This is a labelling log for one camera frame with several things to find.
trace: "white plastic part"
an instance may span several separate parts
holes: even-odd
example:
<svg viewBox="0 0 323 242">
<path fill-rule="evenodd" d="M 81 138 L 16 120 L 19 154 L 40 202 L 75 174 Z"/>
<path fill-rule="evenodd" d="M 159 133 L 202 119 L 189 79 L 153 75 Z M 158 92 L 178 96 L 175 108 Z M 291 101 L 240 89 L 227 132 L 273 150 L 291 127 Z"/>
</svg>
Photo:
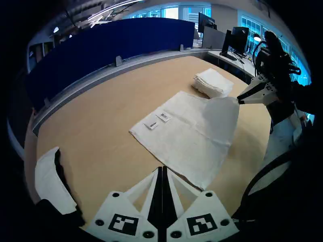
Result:
<svg viewBox="0 0 323 242">
<path fill-rule="evenodd" d="M 270 103 L 278 100 L 278 97 L 276 95 L 276 88 L 271 84 L 271 82 L 263 74 L 260 74 L 256 77 L 252 78 L 250 85 L 241 94 L 249 91 L 253 87 L 257 86 L 258 84 L 264 83 L 264 82 L 266 83 L 264 89 L 243 99 L 245 104 L 262 103 L 263 105 L 267 106 Z"/>
<path fill-rule="evenodd" d="M 216 194 L 207 191 L 202 192 L 167 229 L 167 242 L 221 241 L 237 232 L 237 227 Z M 174 233 L 180 234 L 180 237 L 174 237 Z"/>
<path fill-rule="evenodd" d="M 104 241 L 157 241 L 158 231 L 147 220 L 157 176 L 158 169 L 125 193 L 110 192 L 86 231 Z M 167 241 L 220 241 L 238 232 L 214 192 L 200 192 L 169 169 L 167 177 L 178 217 L 167 229 Z M 148 187 L 148 195 L 138 212 L 132 203 Z M 191 201 L 195 200 L 186 212 L 176 188 Z M 144 232 L 153 233 L 153 237 L 145 238 Z M 180 237 L 174 238 L 173 232 L 180 232 Z"/>
<path fill-rule="evenodd" d="M 158 169 L 125 193 L 110 192 L 86 231 L 104 241 L 157 241 L 157 229 L 147 220 L 157 175 Z M 146 200 L 138 212 L 132 203 L 148 187 Z M 145 238 L 146 231 L 154 236 Z"/>
</svg>

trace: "window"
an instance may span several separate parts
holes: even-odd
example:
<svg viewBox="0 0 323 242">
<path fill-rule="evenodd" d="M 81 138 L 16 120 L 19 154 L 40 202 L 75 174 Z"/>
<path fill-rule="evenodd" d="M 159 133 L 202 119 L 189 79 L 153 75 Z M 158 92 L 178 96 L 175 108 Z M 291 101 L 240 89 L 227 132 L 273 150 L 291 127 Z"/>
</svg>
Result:
<svg viewBox="0 0 323 242">
<path fill-rule="evenodd" d="M 165 8 L 163 11 L 163 18 L 178 19 L 178 8 Z"/>
<path fill-rule="evenodd" d="M 251 19 L 247 19 L 246 17 L 241 17 L 241 26 L 249 28 L 249 35 L 247 39 L 247 49 L 249 49 L 249 53 L 253 53 L 255 47 L 259 43 L 254 40 L 254 34 L 257 33 L 260 35 L 260 23 L 252 21 Z"/>
<path fill-rule="evenodd" d="M 281 43 L 281 47 L 283 47 L 283 50 L 289 54 L 289 46 L 281 39 L 279 39 L 279 42 Z"/>
<path fill-rule="evenodd" d="M 199 28 L 199 13 L 202 13 L 202 8 L 196 8 L 196 7 L 189 7 L 188 8 L 188 18 L 184 19 L 186 21 L 190 21 L 195 23 L 195 28 Z"/>
<path fill-rule="evenodd" d="M 211 17 L 211 9 L 205 8 L 205 15 Z"/>
<path fill-rule="evenodd" d="M 264 39 L 264 33 L 269 30 L 266 26 L 263 26 L 261 23 L 248 18 L 247 16 L 241 15 L 241 26 L 242 27 L 248 27 L 249 28 L 249 36 L 247 40 L 247 46 L 250 46 L 249 53 L 252 54 L 254 51 L 254 48 L 259 43 L 254 40 L 253 34 L 257 33 L 259 34 L 262 39 Z M 299 60 L 297 57 L 297 54 L 293 51 L 292 47 L 281 38 L 278 38 L 279 42 L 281 44 L 281 47 L 285 52 L 287 52 L 290 56 L 292 61 L 294 61 L 295 65 L 298 66 L 301 70 L 301 75 L 291 74 L 290 78 L 292 81 L 297 81 L 301 85 L 309 85 L 311 83 L 310 75 L 303 65 L 303 63 Z"/>
<path fill-rule="evenodd" d="M 147 12 L 138 14 L 138 18 L 147 18 Z"/>
<path fill-rule="evenodd" d="M 303 63 L 298 59 L 297 55 L 294 53 L 294 51 L 292 51 L 292 55 L 291 55 L 291 59 L 292 61 L 294 61 L 294 64 L 300 68 L 301 70 L 301 74 L 300 75 L 296 75 L 296 74 L 291 74 L 291 80 L 292 81 L 297 81 L 299 84 L 306 86 L 309 85 L 311 83 L 310 80 L 310 75 L 308 74 L 305 66 L 303 65 Z"/>
<path fill-rule="evenodd" d="M 160 9 L 149 12 L 150 18 L 160 18 Z"/>
</svg>

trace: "ceiling light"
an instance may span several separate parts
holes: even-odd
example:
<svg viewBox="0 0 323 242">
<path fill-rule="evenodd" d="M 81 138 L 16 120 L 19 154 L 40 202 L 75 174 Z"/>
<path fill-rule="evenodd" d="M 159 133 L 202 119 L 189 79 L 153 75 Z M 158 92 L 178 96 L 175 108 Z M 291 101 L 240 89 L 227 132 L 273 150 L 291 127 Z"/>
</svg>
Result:
<svg viewBox="0 0 323 242">
<path fill-rule="evenodd" d="M 254 34 L 254 40 L 255 41 L 258 41 L 258 42 L 261 41 L 261 38 L 260 38 L 260 36 L 257 33 Z"/>
<path fill-rule="evenodd" d="M 100 21 L 100 22 L 94 22 L 92 23 L 93 25 L 94 24 L 101 24 L 101 23 L 111 23 L 112 21 Z"/>
<path fill-rule="evenodd" d="M 121 7 L 123 5 L 127 5 L 127 4 L 130 4 L 130 3 L 134 3 L 134 2 L 141 2 L 142 0 L 128 0 L 128 1 L 125 1 L 125 2 L 120 2 L 118 4 L 115 4 L 115 5 L 112 5 L 110 7 L 107 7 L 106 9 L 103 9 L 102 11 L 100 12 L 97 12 L 96 14 L 92 15 L 91 17 L 88 18 L 88 20 L 91 20 L 91 19 L 94 19 L 102 14 L 104 14 L 105 12 L 107 11 L 110 11 L 112 9 L 115 9 L 115 8 L 118 8 L 118 7 Z"/>
</svg>

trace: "computer monitor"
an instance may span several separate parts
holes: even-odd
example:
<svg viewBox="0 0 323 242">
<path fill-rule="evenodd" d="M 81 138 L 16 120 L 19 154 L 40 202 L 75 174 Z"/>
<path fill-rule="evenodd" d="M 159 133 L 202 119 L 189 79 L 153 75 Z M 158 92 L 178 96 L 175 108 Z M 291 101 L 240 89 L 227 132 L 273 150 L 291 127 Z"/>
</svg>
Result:
<svg viewBox="0 0 323 242">
<path fill-rule="evenodd" d="M 227 53 L 229 46 L 235 49 L 236 53 L 243 54 L 245 52 L 248 34 L 249 29 L 246 27 L 233 27 L 232 31 L 227 30 L 220 55 L 233 61 L 237 60 Z"/>
<path fill-rule="evenodd" d="M 230 46 L 235 49 L 239 54 L 245 52 L 245 46 L 247 44 L 249 34 L 249 28 L 246 27 L 233 27 L 231 32 Z"/>
<path fill-rule="evenodd" d="M 202 14 L 202 13 L 199 13 L 199 29 L 198 29 L 198 32 L 199 33 L 204 33 L 204 27 L 207 26 L 207 27 L 210 27 L 210 28 L 213 28 L 213 29 L 217 29 L 217 26 L 215 24 L 215 20 Z"/>
</svg>

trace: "office desk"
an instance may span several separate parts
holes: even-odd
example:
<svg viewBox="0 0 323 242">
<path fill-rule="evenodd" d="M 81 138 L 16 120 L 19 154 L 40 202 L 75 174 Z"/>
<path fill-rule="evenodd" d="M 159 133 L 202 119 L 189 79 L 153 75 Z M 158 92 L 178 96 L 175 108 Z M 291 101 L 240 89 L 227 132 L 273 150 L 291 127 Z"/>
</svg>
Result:
<svg viewBox="0 0 323 242">
<path fill-rule="evenodd" d="M 166 60 L 129 71 L 79 95 L 40 127 L 37 158 L 59 146 L 71 192 L 87 224 L 109 192 L 124 192 L 162 164 L 128 131 L 179 91 L 202 96 L 191 87 L 196 73 L 213 68 L 234 83 L 230 96 L 247 86 L 228 72 L 196 57 Z M 267 148 L 270 116 L 262 104 L 241 105 L 228 157 L 208 189 L 229 214 L 240 205 Z"/>
<path fill-rule="evenodd" d="M 227 62 L 228 64 L 238 68 L 239 70 L 243 71 L 244 73 L 246 73 L 247 75 L 249 75 L 251 78 L 255 77 L 255 66 L 254 64 L 249 61 L 248 59 L 243 58 L 242 61 L 244 62 L 244 64 L 242 64 L 240 61 L 238 60 L 230 60 L 224 56 L 220 55 L 221 51 L 220 50 L 216 50 L 216 51 L 209 51 L 208 54 L 211 56 L 214 56 L 216 58 L 219 58 L 220 60 L 223 60 L 225 62 Z M 232 57 L 235 57 L 232 52 L 228 52 L 229 55 L 231 55 Z"/>
</svg>

